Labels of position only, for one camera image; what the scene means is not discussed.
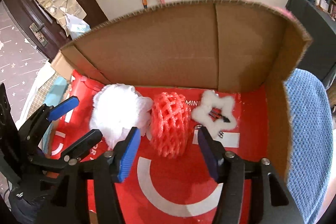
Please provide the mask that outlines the white mesh bath pouf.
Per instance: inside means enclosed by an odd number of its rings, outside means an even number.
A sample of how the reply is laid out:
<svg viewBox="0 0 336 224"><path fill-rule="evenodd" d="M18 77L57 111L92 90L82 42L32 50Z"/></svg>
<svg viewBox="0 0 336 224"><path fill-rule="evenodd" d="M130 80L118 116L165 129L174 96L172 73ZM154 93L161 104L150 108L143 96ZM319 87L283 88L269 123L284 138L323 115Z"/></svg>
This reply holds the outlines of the white mesh bath pouf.
<svg viewBox="0 0 336 224"><path fill-rule="evenodd" d="M132 127L144 136L149 129L153 100L142 96L134 86L111 84L93 97L90 129L101 131L109 149L126 139Z"/></svg>

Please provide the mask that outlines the white fuzzy star clip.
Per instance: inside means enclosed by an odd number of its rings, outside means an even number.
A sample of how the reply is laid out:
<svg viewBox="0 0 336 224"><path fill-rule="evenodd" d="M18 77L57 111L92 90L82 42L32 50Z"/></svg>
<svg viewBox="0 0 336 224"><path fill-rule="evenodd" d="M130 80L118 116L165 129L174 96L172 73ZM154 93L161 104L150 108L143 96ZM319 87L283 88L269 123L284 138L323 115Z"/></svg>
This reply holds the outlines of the white fuzzy star clip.
<svg viewBox="0 0 336 224"><path fill-rule="evenodd" d="M191 118L203 125L212 137L221 131L236 128L237 120L233 115L235 99L232 96L220 97L212 90L202 94L199 106L191 112Z"/></svg>

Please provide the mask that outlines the red foam net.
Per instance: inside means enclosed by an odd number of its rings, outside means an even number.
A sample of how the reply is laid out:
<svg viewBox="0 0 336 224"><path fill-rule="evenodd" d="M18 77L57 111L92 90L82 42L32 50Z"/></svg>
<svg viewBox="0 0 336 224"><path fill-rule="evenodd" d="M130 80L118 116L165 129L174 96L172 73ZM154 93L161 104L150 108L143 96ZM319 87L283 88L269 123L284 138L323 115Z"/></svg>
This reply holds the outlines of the red foam net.
<svg viewBox="0 0 336 224"><path fill-rule="evenodd" d="M157 154L175 159L184 154L190 136L191 109L176 92L155 96L151 108L150 144Z"/></svg>

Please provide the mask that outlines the dark brown door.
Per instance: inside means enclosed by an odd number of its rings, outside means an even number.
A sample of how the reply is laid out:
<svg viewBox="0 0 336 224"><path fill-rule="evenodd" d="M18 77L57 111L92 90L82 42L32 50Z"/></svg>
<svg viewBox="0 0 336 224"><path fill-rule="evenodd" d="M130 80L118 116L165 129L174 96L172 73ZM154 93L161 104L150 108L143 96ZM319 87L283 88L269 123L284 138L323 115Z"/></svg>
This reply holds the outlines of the dark brown door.
<svg viewBox="0 0 336 224"><path fill-rule="evenodd" d="M3 0L20 28L49 60L71 38L37 0ZM108 20L96 0L76 0L86 12L84 21L95 27Z"/></svg>

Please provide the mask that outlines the blue knitted blanket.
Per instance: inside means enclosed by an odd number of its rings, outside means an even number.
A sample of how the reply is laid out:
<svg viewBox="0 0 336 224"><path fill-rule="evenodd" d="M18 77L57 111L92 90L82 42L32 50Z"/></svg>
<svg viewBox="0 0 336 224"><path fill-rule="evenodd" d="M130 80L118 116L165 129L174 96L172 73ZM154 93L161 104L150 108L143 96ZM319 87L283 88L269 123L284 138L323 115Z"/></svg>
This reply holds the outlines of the blue knitted blanket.
<svg viewBox="0 0 336 224"><path fill-rule="evenodd" d="M284 83L290 107L291 154L287 187L304 223L322 206L333 159L333 122L326 90L312 73L295 69Z"/></svg>

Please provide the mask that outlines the plastic bag on door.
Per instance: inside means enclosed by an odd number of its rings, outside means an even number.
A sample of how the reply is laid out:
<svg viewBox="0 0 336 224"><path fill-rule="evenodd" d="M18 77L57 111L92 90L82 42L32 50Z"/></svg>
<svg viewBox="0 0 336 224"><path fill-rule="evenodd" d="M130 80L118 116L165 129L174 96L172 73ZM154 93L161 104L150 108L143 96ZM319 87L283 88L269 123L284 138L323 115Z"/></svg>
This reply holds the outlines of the plastic bag on door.
<svg viewBox="0 0 336 224"><path fill-rule="evenodd" d="M88 23L71 14L66 14L66 28L72 40L91 30Z"/></svg>

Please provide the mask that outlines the beige hanging door organizer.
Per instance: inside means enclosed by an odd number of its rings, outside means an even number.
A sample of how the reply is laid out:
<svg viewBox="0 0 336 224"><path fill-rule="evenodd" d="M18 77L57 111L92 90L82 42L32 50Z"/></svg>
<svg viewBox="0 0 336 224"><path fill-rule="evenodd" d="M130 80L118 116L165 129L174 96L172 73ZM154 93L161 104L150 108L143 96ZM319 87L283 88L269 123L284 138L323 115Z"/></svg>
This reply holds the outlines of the beige hanging door organizer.
<svg viewBox="0 0 336 224"><path fill-rule="evenodd" d="M80 6L77 0L36 0L42 8L52 16L65 31L66 36L70 36L66 28L66 14L74 15L82 20L87 13Z"/></svg>

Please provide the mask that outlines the red cardboard box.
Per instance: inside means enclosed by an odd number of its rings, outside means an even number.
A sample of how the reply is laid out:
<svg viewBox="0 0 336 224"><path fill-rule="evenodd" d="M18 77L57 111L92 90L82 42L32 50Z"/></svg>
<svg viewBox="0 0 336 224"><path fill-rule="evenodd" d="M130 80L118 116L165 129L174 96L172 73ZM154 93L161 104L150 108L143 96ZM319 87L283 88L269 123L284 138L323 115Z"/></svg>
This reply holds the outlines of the red cardboard box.
<svg viewBox="0 0 336 224"><path fill-rule="evenodd" d="M86 84L134 86L154 100L186 98L191 112L212 90L235 99L237 126L212 137L248 161L267 158L286 182L291 126L284 82L311 37L294 17L243 0L168 3L106 22L62 47L52 68ZM192 118L184 154L168 159L141 141L116 184L125 223L213 223L222 191L210 176Z"/></svg>

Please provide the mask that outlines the dark covered side table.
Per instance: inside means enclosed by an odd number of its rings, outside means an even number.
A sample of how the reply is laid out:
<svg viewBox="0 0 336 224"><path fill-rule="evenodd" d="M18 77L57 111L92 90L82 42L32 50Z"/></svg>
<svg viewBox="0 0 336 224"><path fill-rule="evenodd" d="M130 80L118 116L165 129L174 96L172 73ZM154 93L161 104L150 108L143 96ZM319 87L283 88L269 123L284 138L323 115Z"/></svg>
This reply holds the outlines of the dark covered side table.
<svg viewBox="0 0 336 224"><path fill-rule="evenodd" d="M335 21L308 0L288 0L286 9L313 39L298 68L314 74L328 89L335 80Z"/></svg>

